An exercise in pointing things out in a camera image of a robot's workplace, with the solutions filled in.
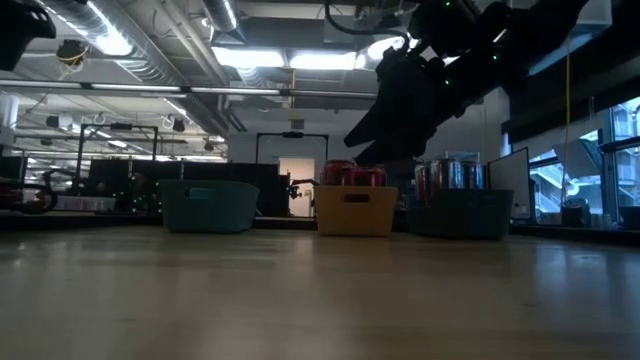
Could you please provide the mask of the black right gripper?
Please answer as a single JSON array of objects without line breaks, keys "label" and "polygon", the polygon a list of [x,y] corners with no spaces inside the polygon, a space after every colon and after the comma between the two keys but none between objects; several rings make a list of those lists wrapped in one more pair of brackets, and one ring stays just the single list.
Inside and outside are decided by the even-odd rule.
[{"label": "black right gripper", "polygon": [[375,103],[344,139],[347,147],[370,144],[355,157],[360,166],[423,155],[436,127],[463,115],[481,97],[478,49],[446,64],[438,57],[426,60],[389,48],[375,72]]}]

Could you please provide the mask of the red soda can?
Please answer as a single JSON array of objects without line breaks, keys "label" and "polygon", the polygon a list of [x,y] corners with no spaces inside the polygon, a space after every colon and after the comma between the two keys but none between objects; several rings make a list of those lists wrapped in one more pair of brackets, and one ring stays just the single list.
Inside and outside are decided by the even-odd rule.
[{"label": "red soda can", "polygon": [[352,170],[355,186],[384,187],[386,172],[381,167],[354,167]]},{"label": "red soda can", "polygon": [[347,160],[328,160],[322,171],[321,184],[324,186],[350,186],[353,184],[355,164]]}]

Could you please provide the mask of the large brown cardboard box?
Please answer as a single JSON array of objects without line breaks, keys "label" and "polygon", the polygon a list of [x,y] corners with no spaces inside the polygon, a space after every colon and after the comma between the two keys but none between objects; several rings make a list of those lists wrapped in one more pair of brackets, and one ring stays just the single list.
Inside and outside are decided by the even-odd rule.
[{"label": "large brown cardboard box", "polygon": [[324,236],[388,237],[397,197],[394,187],[318,186],[318,232]]}]

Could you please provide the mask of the silver soda can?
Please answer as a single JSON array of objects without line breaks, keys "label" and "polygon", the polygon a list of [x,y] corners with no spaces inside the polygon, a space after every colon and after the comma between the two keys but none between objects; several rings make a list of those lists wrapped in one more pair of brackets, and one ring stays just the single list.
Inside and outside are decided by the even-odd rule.
[{"label": "silver soda can", "polygon": [[478,161],[462,161],[462,187],[464,189],[484,189],[484,166]]}]

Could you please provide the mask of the ceiling light panel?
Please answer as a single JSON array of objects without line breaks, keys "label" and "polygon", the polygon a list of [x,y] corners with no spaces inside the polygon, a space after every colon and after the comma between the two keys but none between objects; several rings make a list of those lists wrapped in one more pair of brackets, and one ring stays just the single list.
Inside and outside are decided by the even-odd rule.
[{"label": "ceiling light panel", "polygon": [[346,70],[356,67],[355,52],[335,53],[326,51],[296,51],[289,60],[289,66],[303,70]]},{"label": "ceiling light panel", "polygon": [[213,47],[218,62],[235,68],[283,67],[285,61],[275,50],[251,50]]}]

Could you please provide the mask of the dark blue plastic bin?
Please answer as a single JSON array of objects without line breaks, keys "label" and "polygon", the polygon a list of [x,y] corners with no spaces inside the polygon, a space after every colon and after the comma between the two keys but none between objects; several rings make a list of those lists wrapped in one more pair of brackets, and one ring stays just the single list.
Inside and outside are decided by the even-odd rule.
[{"label": "dark blue plastic bin", "polygon": [[407,211],[408,231],[444,239],[501,240],[509,231],[511,190],[444,189]]}]

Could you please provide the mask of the white board panel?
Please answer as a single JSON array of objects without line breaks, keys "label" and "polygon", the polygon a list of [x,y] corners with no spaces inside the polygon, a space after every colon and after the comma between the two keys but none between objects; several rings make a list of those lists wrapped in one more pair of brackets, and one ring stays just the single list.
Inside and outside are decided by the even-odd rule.
[{"label": "white board panel", "polygon": [[489,188],[513,192],[510,215],[514,220],[530,221],[534,202],[530,184],[529,153],[527,148],[512,152],[488,164]]}]

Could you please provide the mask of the teal plastic bin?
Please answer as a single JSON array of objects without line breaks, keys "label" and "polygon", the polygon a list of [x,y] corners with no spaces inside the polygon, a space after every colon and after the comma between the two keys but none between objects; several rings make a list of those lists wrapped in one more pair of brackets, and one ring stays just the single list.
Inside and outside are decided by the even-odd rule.
[{"label": "teal plastic bin", "polygon": [[236,181],[161,180],[163,225],[176,233],[238,233],[253,226],[260,190]]}]

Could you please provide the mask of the black round container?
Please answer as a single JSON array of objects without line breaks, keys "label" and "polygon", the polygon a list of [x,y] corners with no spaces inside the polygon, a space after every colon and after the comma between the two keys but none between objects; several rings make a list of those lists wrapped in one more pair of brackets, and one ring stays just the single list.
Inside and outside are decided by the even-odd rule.
[{"label": "black round container", "polygon": [[561,224],[574,228],[589,228],[591,213],[588,200],[585,198],[570,198],[561,206]]}]

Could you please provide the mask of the long ceiling pipe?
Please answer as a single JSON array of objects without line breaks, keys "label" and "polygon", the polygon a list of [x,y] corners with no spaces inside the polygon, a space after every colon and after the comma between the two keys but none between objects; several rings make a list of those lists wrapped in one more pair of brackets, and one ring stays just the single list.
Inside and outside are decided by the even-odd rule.
[{"label": "long ceiling pipe", "polygon": [[136,94],[153,93],[160,95],[215,94],[215,95],[248,95],[248,96],[286,96],[286,97],[318,97],[348,98],[358,100],[375,100],[375,93],[346,92],[308,89],[248,88],[248,87],[201,87],[172,86],[149,84],[115,84],[67,81],[41,81],[0,79],[0,87],[32,88],[51,90],[84,90],[102,92],[131,92]]}]

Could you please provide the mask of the black station frame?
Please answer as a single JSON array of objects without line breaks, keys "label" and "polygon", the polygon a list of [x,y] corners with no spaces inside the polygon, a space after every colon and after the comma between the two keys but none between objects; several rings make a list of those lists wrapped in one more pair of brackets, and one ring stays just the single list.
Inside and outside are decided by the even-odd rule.
[{"label": "black station frame", "polygon": [[262,137],[281,137],[281,138],[289,138],[289,139],[301,139],[304,137],[314,137],[314,138],[322,138],[325,141],[325,150],[324,150],[324,158],[325,161],[329,160],[329,138],[328,134],[305,134],[300,131],[286,131],[286,132],[258,132],[256,133],[255,138],[255,155],[254,155],[254,163],[259,163],[260,157],[260,140]]},{"label": "black station frame", "polygon": [[[85,130],[89,127],[94,127],[95,129],[102,129],[104,127],[106,127],[106,124],[87,124],[87,123],[83,123],[80,125],[80,135],[79,135],[79,139],[78,139],[78,150],[77,150],[77,160],[76,160],[76,170],[75,170],[75,174],[72,178],[72,185],[71,188],[73,189],[73,193],[75,195],[79,195],[80,194],[80,179],[81,179],[81,162],[83,159],[83,152],[84,152],[84,143],[86,141],[85,138]],[[111,130],[127,130],[127,131],[131,131],[133,129],[138,129],[138,130],[145,130],[145,129],[151,129],[153,131],[154,137],[153,137],[153,147],[152,147],[152,160],[155,161],[156,157],[157,157],[157,146],[158,146],[158,140],[159,140],[159,128],[157,126],[145,126],[145,125],[134,125],[134,124],[126,124],[126,123],[121,123],[121,122],[116,122],[116,123],[112,123],[109,124],[107,126],[109,129]]]}]

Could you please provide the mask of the small round silver duct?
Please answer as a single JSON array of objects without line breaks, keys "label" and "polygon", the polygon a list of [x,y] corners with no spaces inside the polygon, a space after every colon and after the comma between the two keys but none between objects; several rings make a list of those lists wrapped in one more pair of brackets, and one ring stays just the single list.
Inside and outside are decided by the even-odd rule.
[{"label": "small round silver duct", "polygon": [[236,0],[202,0],[204,11],[213,28],[231,32],[239,25]]}]

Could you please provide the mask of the rectangular metal duct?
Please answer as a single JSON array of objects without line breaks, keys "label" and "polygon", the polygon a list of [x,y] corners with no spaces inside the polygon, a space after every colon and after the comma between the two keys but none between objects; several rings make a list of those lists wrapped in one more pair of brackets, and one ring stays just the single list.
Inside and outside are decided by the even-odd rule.
[{"label": "rectangular metal duct", "polygon": [[581,10],[576,25],[568,38],[538,63],[529,68],[529,75],[536,75],[564,59],[569,53],[584,46],[613,23],[612,0],[589,0]]}]

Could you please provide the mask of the large round silver duct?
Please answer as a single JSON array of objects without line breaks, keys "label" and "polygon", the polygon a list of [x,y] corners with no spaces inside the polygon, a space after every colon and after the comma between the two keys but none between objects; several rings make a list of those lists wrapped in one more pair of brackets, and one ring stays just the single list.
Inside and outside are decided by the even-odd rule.
[{"label": "large round silver duct", "polygon": [[[113,57],[140,84],[180,87],[186,83],[118,0],[36,1],[94,48]],[[239,128],[233,115],[219,107],[218,100],[207,102],[195,94],[163,98],[178,115],[194,121],[207,133],[225,135]]]}]

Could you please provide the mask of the black aluminium table frame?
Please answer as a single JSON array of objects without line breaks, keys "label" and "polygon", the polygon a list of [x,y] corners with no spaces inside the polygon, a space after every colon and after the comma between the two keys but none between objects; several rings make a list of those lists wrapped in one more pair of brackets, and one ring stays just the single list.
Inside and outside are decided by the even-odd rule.
[{"label": "black aluminium table frame", "polygon": [[[95,215],[92,213],[53,213],[52,215],[24,215],[0,213],[0,232],[44,231],[113,226],[162,227],[161,217],[135,215]],[[264,218],[254,220],[254,228],[269,230],[316,230],[317,223],[309,219]],[[560,226],[511,225],[510,235],[541,239],[567,240],[597,245],[615,245],[640,249],[640,231],[593,230]]]}]

